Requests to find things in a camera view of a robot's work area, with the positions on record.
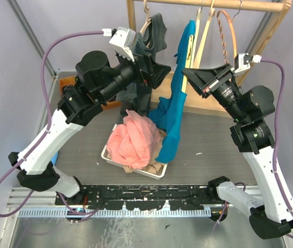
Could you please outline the wooden hanger blue shirt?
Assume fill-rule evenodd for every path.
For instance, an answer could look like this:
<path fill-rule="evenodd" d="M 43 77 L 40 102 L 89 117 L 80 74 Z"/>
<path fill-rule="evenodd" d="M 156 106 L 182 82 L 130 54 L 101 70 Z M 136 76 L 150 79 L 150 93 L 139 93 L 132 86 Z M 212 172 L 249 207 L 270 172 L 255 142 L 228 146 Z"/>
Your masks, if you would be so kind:
<path fill-rule="evenodd" d="M 185 68 L 190 68 L 190 66 L 191 66 L 191 61 L 192 61 L 192 57 L 193 57 L 193 42 L 194 42 L 194 35 L 190 35 L 189 40 L 188 40 Z M 187 84 L 188 84 L 187 78 L 185 75 L 183 75 L 183 82 L 182 82 L 182 87 L 181 87 L 181 91 L 183 93 L 186 92 Z"/>

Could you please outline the blue t shirt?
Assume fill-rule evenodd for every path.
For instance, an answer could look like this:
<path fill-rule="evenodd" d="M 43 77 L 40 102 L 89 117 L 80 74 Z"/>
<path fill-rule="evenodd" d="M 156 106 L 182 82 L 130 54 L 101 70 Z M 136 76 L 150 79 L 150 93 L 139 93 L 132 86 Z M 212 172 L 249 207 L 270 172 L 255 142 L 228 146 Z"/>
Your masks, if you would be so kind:
<path fill-rule="evenodd" d="M 187 97 L 187 94 L 182 91 L 184 78 L 182 70 L 185 68 L 189 38 L 195 34 L 195 31 L 196 23 L 190 20 L 182 33 L 177 53 L 175 54 L 176 68 L 171 80 L 171 97 L 159 97 L 157 108 L 151 110 L 148 114 L 149 119 L 156 124 L 157 128 L 167 133 L 156 158 L 156 161 L 160 163 L 169 163 L 175 158 L 181 140 L 181 122 Z"/>

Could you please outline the wooden hanger with metal hook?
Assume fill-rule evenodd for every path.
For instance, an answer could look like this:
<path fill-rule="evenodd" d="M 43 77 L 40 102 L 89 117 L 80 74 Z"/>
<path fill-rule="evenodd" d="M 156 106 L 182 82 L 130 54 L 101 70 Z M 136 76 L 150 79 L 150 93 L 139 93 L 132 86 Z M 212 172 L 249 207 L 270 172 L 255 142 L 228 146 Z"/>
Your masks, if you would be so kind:
<path fill-rule="evenodd" d="M 227 45 L 227 35 L 228 34 L 231 38 L 230 44 L 232 45 L 233 59 L 235 59 L 235 57 L 238 54 L 238 43 L 237 43 L 236 31 L 235 31 L 235 27 L 234 27 L 235 17 L 236 17 L 236 15 L 234 15 L 232 17 L 224 9 L 220 9 L 216 13 L 216 20 L 217 20 L 218 31 L 219 31 L 220 40 L 221 40 L 223 60 L 225 63 L 229 63 L 229 52 L 227 50 L 228 49 L 228 45 Z"/>

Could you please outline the pink t shirt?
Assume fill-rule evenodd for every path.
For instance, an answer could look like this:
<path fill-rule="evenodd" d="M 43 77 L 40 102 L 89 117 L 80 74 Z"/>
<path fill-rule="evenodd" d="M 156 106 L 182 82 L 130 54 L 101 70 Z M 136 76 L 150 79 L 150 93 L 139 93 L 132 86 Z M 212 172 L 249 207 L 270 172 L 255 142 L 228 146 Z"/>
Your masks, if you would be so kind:
<path fill-rule="evenodd" d="M 107 152 L 111 159 L 131 169 L 144 169 L 150 165 L 162 147 L 164 133 L 146 116 L 126 110 L 123 123 L 112 131 Z"/>

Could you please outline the beige t shirt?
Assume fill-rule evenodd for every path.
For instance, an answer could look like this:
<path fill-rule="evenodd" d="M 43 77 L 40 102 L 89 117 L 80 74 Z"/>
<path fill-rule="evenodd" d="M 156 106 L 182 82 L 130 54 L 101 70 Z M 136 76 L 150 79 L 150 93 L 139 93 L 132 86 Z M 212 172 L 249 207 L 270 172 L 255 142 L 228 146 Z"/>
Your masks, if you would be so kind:
<path fill-rule="evenodd" d="M 153 147 L 150 154 L 143 155 L 142 157 L 134 156 L 124 159 L 121 162 L 126 173 L 132 173 L 133 170 L 142 170 L 151 174 L 157 175 L 160 170 L 163 169 L 164 163 L 157 162 L 156 158 L 159 156 L 160 150 L 162 149 L 162 142 L 167 136 L 167 133 L 162 129 L 157 129 L 159 134 L 159 142 Z"/>

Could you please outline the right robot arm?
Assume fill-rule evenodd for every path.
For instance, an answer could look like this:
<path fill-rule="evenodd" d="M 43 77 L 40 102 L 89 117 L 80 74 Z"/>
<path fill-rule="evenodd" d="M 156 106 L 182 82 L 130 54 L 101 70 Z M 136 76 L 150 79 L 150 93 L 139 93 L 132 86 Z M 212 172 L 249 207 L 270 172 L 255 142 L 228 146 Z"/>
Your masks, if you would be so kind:
<path fill-rule="evenodd" d="M 273 92 L 258 85 L 241 93 L 229 64 L 213 69 L 185 68 L 182 72 L 197 94 L 214 97 L 232 117 L 232 140 L 248 162 L 262 196 L 257 199 L 221 176 L 208 183 L 208 199 L 215 204 L 232 204 L 261 239 L 288 235 L 293 229 L 293 197 L 273 156 L 275 140 L 264 120 L 275 111 Z"/>

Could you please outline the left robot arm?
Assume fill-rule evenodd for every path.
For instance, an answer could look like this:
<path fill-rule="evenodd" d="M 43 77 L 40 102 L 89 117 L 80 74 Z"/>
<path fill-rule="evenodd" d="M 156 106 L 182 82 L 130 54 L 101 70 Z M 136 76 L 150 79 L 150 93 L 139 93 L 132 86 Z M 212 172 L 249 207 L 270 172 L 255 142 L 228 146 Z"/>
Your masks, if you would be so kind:
<path fill-rule="evenodd" d="M 33 191 L 55 191 L 74 205 L 83 202 L 85 190 L 76 177 L 61 172 L 51 162 L 54 154 L 96 115 L 107 101 L 131 83 L 156 89 L 171 71 L 157 63 L 148 52 L 134 55 L 133 60 L 118 56 L 119 64 L 112 68 L 103 51 L 87 53 L 76 64 L 76 82 L 62 89 L 51 125 L 47 125 L 35 140 L 21 152 L 11 152 L 8 159 L 17 166 L 21 186 Z"/>

